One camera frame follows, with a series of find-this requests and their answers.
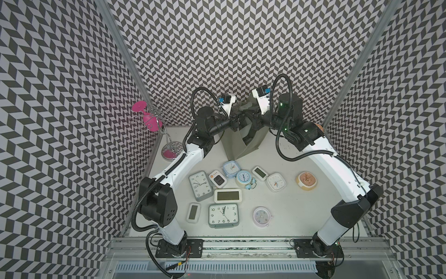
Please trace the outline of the green canvas bag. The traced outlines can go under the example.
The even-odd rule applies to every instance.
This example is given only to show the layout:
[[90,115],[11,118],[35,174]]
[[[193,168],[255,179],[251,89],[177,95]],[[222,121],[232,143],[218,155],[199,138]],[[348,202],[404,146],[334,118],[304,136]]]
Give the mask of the green canvas bag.
[[227,129],[224,134],[221,134],[223,136],[221,142],[229,160],[240,159],[257,150],[268,133],[266,126],[258,130],[254,128],[253,122],[246,116],[248,112],[260,112],[258,102],[252,97],[240,104],[233,104],[231,108],[231,117],[242,114],[241,117],[245,118],[239,120],[237,131]]

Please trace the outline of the white square analog clock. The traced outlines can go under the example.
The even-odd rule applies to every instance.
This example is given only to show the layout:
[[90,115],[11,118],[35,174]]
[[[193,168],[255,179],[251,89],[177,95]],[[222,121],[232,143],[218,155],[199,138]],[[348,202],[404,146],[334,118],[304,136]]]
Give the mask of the white square analog clock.
[[271,191],[279,192],[286,187],[286,180],[280,173],[273,173],[268,176],[267,184]]

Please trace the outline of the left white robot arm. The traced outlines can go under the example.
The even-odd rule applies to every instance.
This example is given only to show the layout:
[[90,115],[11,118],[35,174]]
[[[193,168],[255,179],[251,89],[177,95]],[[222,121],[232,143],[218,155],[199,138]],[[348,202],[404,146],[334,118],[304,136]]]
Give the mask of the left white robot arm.
[[[195,109],[195,96],[200,91],[212,98],[218,113],[209,106]],[[223,94],[216,97],[207,88],[196,88],[190,98],[193,122],[182,140],[183,151],[161,173],[153,178],[145,177],[139,185],[137,203],[130,219],[131,227],[136,232],[160,233],[172,255],[182,256],[187,250],[187,233],[175,218],[178,210],[175,189],[211,151],[215,144],[215,135],[226,129],[238,129],[238,115],[230,115],[235,102],[235,95]]]

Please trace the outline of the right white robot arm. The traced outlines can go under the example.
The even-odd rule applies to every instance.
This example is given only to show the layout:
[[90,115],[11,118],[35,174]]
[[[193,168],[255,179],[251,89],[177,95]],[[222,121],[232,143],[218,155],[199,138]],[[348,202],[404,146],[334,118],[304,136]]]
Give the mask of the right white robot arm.
[[334,150],[324,132],[303,119],[303,100],[294,94],[286,74],[278,75],[271,87],[256,88],[252,95],[260,107],[254,119],[276,131],[278,155],[288,162],[310,158],[341,196],[325,224],[298,247],[311,250],[319,258],[339,251],[336,246],[339,239],[371,210],[383,195],[383,188],[361,178]]

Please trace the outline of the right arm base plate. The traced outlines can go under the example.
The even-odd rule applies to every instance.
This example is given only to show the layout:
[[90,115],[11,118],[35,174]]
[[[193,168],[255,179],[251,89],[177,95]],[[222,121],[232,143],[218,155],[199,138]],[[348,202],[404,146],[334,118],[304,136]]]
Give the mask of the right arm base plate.
[[298,258],[343,258],[344,252],[340,245],[325,245],[322,241],[310,238],[295,238],[291,241]]

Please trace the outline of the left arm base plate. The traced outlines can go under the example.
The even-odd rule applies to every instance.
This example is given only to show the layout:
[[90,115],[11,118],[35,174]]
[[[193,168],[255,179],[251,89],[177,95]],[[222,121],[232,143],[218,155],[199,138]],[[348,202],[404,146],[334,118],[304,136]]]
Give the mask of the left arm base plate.
[[173,245],[164,239],[158,242],[155,257],[157,258],[201,258],[203,239],[183,239],[178,245]]

